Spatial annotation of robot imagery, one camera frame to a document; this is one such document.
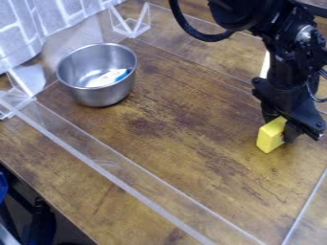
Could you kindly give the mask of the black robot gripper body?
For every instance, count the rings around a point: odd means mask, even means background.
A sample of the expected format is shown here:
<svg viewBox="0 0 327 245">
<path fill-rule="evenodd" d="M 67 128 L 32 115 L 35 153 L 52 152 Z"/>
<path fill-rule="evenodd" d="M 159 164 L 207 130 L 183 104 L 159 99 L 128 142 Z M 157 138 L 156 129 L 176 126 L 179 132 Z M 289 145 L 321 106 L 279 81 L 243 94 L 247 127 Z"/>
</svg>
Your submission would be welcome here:
<svg viewBox="0 0 327 245">
<path fill-rule="evenodd" d="M 301 125 L 303 134 L 315 141 L 321 139 L 327 128 L 325 121 L 315 108 L 315 103 L 319 102 L 315 96 L 319 77 L 320 74 L 315 73 L 304 84 L 289 88 L 279 88 L 265 78 L 252 79 L 252 94 L 260 100 L 260 105 L 272 107 L 280 117 L 297 122 Z"/>
</svg>

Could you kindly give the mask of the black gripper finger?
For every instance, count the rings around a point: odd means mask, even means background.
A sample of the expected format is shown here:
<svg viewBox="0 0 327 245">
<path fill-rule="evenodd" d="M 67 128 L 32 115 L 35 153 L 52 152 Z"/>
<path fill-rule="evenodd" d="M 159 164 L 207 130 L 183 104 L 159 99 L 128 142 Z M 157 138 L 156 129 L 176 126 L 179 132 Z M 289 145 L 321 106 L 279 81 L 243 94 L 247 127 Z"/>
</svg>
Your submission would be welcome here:
<svg viewBox="0 0 327 245">
<path fill-rule="evenodd" d="M 272 107 L 265 104 L 261 104 L 260 107 L 263 119 L 267 123 L 280 116 L 279 112 Z"/>
<path fill-rule="evenodd" d="M 283 129 L 283 141 L 292 144 L 297 137 L 303 134 L 301 125 L 295 121 L 287 121 Z"/>
</svg>

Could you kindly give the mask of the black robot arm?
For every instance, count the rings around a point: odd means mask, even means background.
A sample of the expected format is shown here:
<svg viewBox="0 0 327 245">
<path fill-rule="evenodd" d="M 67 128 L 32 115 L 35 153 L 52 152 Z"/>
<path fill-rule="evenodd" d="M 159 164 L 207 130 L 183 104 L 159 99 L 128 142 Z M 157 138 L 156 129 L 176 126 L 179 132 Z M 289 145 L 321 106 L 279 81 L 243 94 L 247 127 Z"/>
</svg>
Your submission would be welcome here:
<svg viewBox="0 0 327 245">
<path fill-rule="evenodd" d="M 283 140 L 305 134 L 319 140 L 325 130 L 315 105 L 319 79 L 327 76 L 325 38 L 313 16 L 295 0 L 208 0 L 216 23 L 228 31 L 249 31 L 269 53 L 265 78 L 252 79 L 265 121 L 285 118 Z"/>
</svg>

